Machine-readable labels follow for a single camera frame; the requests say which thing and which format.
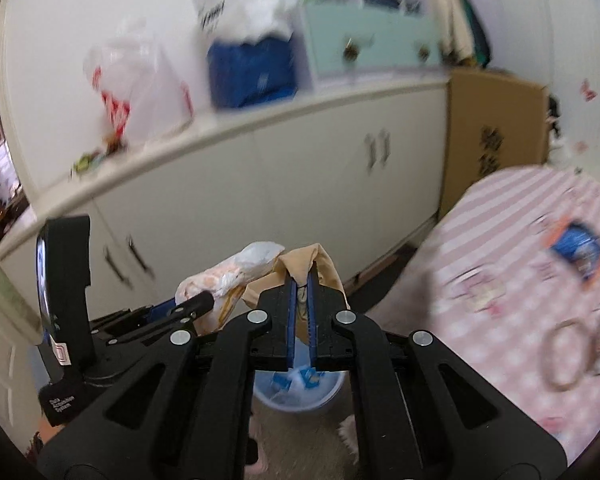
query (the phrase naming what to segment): mint green drawer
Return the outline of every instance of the mint green drawer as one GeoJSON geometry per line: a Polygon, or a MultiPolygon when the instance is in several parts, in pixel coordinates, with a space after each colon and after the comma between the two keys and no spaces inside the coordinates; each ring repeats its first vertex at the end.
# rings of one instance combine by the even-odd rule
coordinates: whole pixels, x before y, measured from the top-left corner
{"type": "Polygon", "coordinates": [[[382,70],[422,67],[420,46],[426,44],[430,57],[425,66],[440,63],[440,37],[426,17],[403,16],[381,7],[346,4],[306,4],[306,48],[319,75],[350,70],[382,70]],[[358,58],[343,58],[349,39],[360,48],[358,58]]]}

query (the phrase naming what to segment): trash can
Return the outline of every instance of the trash can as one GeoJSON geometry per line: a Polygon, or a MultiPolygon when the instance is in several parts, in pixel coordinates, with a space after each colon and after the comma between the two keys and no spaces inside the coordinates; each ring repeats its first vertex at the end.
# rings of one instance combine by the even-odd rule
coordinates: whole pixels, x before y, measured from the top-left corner
{"type": "Polygon", "coordinates": [[[316,372],[310,365],[309,347],[296,338],[294,367],[286,373],[256,371],[253,394],[279,412],[310,412],[335,397],[344,376],[344,372],[316,372]]]}

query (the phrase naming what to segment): checkered tablecloth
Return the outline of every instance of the checkered tablecloth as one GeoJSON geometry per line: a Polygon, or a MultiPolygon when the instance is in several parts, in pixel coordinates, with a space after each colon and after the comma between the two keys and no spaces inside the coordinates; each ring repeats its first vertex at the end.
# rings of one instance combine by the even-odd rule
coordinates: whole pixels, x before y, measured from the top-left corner
{"type": "MultiPolygon", "coordinates": [[[[600,277],[585,288],[577,270],[546,248],[547,229],[564,215],[600,234],[600,184],[537,166],[481,180],[437,225],[370,317],[398,332],[424,323],[556,436],[571,463],[600,429],[600,375],[587,373],[573,390],[557,392],[542,378],[540,352],[545,335],[565,320],[596,331],[600,277]]],[[[555,378],[568,382],[577,375],[586,352],[582,333],[561,330],[555,378]]]]}

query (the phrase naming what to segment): white countertop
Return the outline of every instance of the white countertop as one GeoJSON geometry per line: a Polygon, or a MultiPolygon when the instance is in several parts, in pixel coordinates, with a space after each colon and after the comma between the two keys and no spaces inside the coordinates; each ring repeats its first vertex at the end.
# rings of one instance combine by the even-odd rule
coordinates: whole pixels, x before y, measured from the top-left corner
{"type": "Polygon", "coordinates": [[[259,105],[248,110],[197,115],[182,131],[152,140],[142,148],[112,156],[95,170],[83,176],[67,176],[64,182],[46,190],[0,242],[0,261],[37,235],[47,218],[62,216],[138,174],[202,149],[222,138],[347,102],[439,88],[447,81],[446,73],[432,72],[331,91],[298,94],[290,100],[259,105]]]}

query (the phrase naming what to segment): drawer knob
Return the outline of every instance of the drawer knob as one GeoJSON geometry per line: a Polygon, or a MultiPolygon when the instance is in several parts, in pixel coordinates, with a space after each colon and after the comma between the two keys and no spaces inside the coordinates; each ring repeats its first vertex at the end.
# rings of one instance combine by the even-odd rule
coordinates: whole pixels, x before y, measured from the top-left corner
{"type": "Polygon", "coordinates": [[[347,44],[344,47],[344,51],[342,53],[342,57],[344,58],[344,61],[347,61],[349,63],[354,62],[355,60],[358,59],[359,55],[360,55],[360,47],[357,46],[357,44],[355,44],[353,42],[353,40],[347,41],[347,44]]]}
{"type": "Polygon", "coordinates": [[[431,49],[429,48],[429,45],[421,45],[418,49],[418,58],[420,58],[420,61],[423,63],[426,62],[427,59],[429,59],[429,56],[431,56],[431,49]]]}

